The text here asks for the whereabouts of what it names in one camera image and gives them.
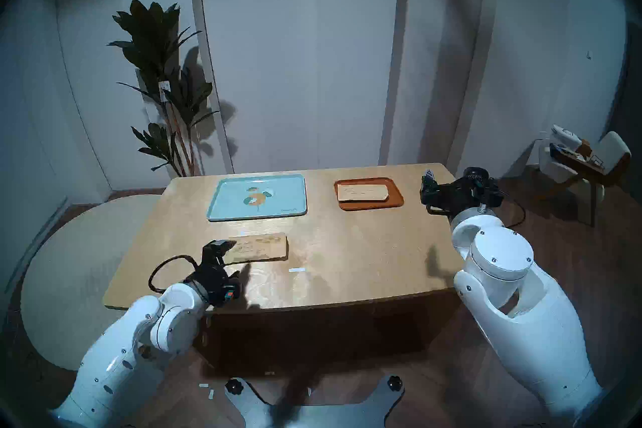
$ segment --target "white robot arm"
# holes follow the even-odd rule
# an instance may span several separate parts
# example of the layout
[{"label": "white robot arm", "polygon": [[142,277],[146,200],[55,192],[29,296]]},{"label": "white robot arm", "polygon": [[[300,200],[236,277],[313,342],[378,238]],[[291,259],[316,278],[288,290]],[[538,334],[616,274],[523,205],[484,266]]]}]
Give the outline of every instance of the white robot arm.
[{"label": "white robot arm", "polygon": [[[437,185],[427,173],[421,191],[429,212],[439,207],[450,217],[453,245],[465,261],[455,289],[510,375],[558,423],[573,425],[602,395],[575,308],[535,263],[528,241],[488,210],[501,192],[487,172],[469,168],[458,181]],[[476,206],[465,208],[466,198]],[[499,309],[516,291],[516,306],[504,314]]]},{"label": "white robot arm", "polygon": [[[159,298],[147,295],[134,302],[87,351],[71,393],[52,415],[70,427],[120,426],[145,403],[170,360],[191,345],[208,305],[239,296],[240,282],[236,275],[227,276],[222,263],[232,245],[227,240],[205,245],[200,266],[183,256],[195,272]],[[152,278],[149,286],[157,291]]]}]

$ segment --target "screw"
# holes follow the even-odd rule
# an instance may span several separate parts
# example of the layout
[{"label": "screw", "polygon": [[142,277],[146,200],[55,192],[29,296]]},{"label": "screw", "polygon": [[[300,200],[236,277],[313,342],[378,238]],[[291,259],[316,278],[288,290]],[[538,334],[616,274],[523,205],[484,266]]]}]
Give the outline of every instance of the screw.
[{"label": "screw", "polygon": [[236,378],[232,378],[230,381],[228,381],[225,384],[225,388],[227,388],[227,391],[232,395],[240,395],[241,392],[243,391],[242,383],[238,381]]},{"label": "screw", "polygon": [[391,376],[388,379],[388,386],[392,391],[399,391],[403,386],[403,382],[401,381],[401,378],[399,378],[398,376]]}]

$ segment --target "white chair cushion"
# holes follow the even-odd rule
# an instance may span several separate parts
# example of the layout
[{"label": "white chair cushion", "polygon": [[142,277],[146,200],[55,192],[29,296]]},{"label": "white chair cushion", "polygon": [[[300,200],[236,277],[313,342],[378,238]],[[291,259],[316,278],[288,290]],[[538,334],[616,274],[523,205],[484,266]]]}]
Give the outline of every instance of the white chair cushion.
[{"label": "white chair cushion", "polygon": [[87,349],[124,314],[104,307],[103,294],[159,198],[128,196],[83,212],[31,260],[21,315],[31,344],[47,361],[77,370]]},{"label": "white chair cushion", "polygon": [[625,153],[631,153],[627,144],[615,131],[610,131],[600,140],[591,156],[597,156],[602,161],[604,173],[608,174]]}]

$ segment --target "white curved panel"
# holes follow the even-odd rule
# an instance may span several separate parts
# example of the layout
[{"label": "white curved panel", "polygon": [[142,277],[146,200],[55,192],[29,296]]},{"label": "white curved panel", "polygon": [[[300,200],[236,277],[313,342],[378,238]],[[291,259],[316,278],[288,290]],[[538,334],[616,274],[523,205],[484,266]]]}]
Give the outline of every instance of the white curved panel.
[{"label": "white curved panel", "polygon": [[234,172],[310,169],[316,0],[203,0]]},{"label": "white curved panel", "polygon": [[167,185],[161,162],[146,156],[131,126],[147,128],[140,94],[120,86],[134,71],[120,49],[108,47],[127,40],[112,19],[122,10],[121,0],[56,0],[58,32],[69,84],[85,130],[113,190]]},{"label": "white curved panel", "polygon": [[397,14],[387,163],[446,163],[466,90],[481,0],[407,0]]}]

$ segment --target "black cable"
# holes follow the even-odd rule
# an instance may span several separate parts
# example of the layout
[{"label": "black cable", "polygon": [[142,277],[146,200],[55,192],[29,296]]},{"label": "black cable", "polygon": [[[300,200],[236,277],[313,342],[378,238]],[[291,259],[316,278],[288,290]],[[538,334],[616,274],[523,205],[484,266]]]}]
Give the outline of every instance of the black cable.
[{"label": "black cable", "polygon": [[513,202],[515,205],[517,205],[517,206],[521,209],[521,211],[522,211],[522,218],[521,218],[521,220],[520,220],[520,221],[518,221],[517,223],[513,223],[513,224],[511,224],[510,226],[506,226],[506,228],[507,228],[507,229],[514,228],[515,226],[519,226],[521,223],[523,223],[524,221],[526,221],[526,209],[525,209],[524,207],[522,207],[522,204],[520,204],[520,202],[518,202],[517,200],[515,200],[515,198],[513,198],[511,195],[509,195],[509,194],[508,194],[508,193],[506,193],[505,191],[500,190],[500,193],[501,193],[502,195],[506,195],[507,197],[509,197],[509,198],[510,198],[510,201],[511,201],[511,202]]},{"label": "black cable", "polygon": [[147,285],[149,286],[149,289],[151,291],[156,292],[156,293],[164,293],[165,290],[167,290],[167,288],[165,288],[165,289],[156,288],[156,286],[151,284],[151,280],[154,279],[154,276],[156,276],[156,273],[158,272],[159,269],[161,269],[165,264],[170,263],[171,261],[175,261],[176,259],[185,259],[190,264],[192,264],[192,266],[194,266],[194,270],[196,270],[196,268],[198,267],[196,261],[194,259],[192,259],[189,255],[176,255],[176,256],[174,256],[174,257],[172,257],[170,259],[167,259],[167,261],[162,261],[158,266],[156,266],[156,269],[154,269],[151,272],[151,275],[149,276],[149,280],[147,281]]}]

